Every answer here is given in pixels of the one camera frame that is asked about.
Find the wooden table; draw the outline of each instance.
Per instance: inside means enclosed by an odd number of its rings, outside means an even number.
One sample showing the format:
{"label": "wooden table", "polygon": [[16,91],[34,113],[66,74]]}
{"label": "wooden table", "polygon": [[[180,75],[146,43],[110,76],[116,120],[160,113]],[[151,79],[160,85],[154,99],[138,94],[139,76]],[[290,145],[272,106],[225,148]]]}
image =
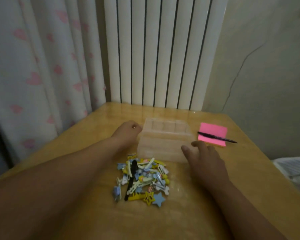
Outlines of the wooden table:
{"label": "wooden table", "polygon": [[[231,181],[285,236],[300,239],[300,193],[224,114],[106,103],[3,177],[107,138],[124,121],[143,124],[147,117],[187,121],[194,134],[201,122],[227,127],[227,137],[238,144],[228,143],[216,150]],[[210,194],[192,182],[187,164],[167,164],[170,194],[161,208],[148,207],[142,201],[115,203],[112,188],[116,177],[121,176],[116,163],[124,161],[125,155],[118,155],[35,239],[231,239],[220,210]]]}

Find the person's right arm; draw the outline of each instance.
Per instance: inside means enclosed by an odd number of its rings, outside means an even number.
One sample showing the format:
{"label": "person's right arm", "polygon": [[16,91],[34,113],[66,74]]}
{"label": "person's right arm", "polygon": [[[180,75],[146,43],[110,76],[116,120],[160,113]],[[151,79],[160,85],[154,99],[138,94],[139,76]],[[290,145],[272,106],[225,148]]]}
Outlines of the person's right arm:
{"label": "person's right arm", "polygon": [[213,146],[194,141],[199,155],[181,149],[199,180],[219,205],[235,239],[286,239],[231,183],[224,161]]}

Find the white curtain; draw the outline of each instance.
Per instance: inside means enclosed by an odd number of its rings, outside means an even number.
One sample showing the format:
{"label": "white curtain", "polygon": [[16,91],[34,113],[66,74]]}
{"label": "white curtain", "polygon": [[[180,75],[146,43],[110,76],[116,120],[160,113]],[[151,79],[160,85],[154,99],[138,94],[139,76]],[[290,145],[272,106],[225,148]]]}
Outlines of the white curtain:
{"label": "white curtain", "polygon": [[0,130],[15,163],[106,102],[95,0],[0,0]]}

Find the transparent container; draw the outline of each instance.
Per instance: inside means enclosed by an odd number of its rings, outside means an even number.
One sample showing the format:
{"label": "transparent container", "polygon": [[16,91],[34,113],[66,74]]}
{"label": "transparent container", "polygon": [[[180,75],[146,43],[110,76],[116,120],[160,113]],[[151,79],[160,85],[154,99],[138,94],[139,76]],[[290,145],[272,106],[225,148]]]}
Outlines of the transparent container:
{"label": "transparent container", "polygon": [[137,148],[138,158],[186,163],[181,146],[197,152],[190,144],[195,140],[185,121],[146,118]]}

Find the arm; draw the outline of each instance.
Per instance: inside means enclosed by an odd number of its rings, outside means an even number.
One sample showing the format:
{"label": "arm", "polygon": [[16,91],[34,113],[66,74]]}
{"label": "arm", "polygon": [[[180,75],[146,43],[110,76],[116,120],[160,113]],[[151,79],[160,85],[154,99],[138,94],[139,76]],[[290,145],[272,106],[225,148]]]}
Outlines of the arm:
{"label": "arm", "polygon": [[192,142],[199,155],[181,149],[199,183],[212,194],[235,239],[286,239],[230,182],[224,161],[213,146]]}
{"label": "arm", "polygon": [[142,128],[123,123],[112,137],[0,181],[0,240],[25,239],[79,196],[104,164],[135,141]]}

